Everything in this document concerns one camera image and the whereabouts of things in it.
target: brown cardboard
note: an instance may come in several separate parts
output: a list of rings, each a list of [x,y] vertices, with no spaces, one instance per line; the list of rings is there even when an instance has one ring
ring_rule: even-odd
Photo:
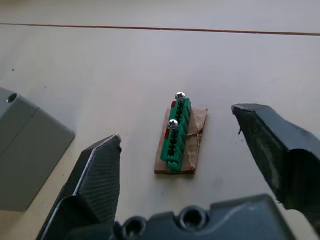
[[[185,142],[185,150],[183,156],[183,163],[181,171],[172,172],[167,166],[166,162],[160,159],[162,145],[164,143],[168,118],[170,114],[170,107],[166,110],[165,118],[162,126],[162,134],[160,137],[158,149],[155,155],[154,173],[155,174],[194,174],[197,169],[198,155],[200,149],[200,142],[205,127],[205,122],[208,114],[207,108],[192,107],[190,115],[189,129],[187,139]]]

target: green terminal block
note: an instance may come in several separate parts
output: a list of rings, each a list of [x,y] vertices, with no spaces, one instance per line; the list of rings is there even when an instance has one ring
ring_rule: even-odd
[[[168,128],[164,135],[164,141],[160,159],[166,162],[173,172],[181,170],[184,160],[185,145],[191,115],[191,102],[185,98],[185,94],[178,92],[176,101],[171,104]]]

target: red marking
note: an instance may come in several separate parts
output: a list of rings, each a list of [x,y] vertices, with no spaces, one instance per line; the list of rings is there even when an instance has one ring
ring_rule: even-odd
[[[167,128],[167,129],[165,130],[165,134],[164,134],[164,138],[165,138],[165,139],[169,138],[169,132],[170,132],[170,129]]]

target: screw head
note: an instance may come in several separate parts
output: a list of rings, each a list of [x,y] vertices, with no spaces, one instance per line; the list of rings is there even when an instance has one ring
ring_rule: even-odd
[[[174,97],[175,97],[176,100],[181,101],[181,100],[183,100],[183,99],[186,98],[186,95],[185,95],[184,92],[179,91],[179,92],[177,92],[177,93],[175,94]]]
[[[168,125],[166,126],[168,129],[176,129],[178,127],[178,121],[175,119],[170,119],[168,121]]]

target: gray box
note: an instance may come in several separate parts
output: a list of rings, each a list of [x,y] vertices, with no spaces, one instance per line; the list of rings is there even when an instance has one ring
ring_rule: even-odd
[[[18,93],[0,88],[0,210],[25,211],[74,137]]]

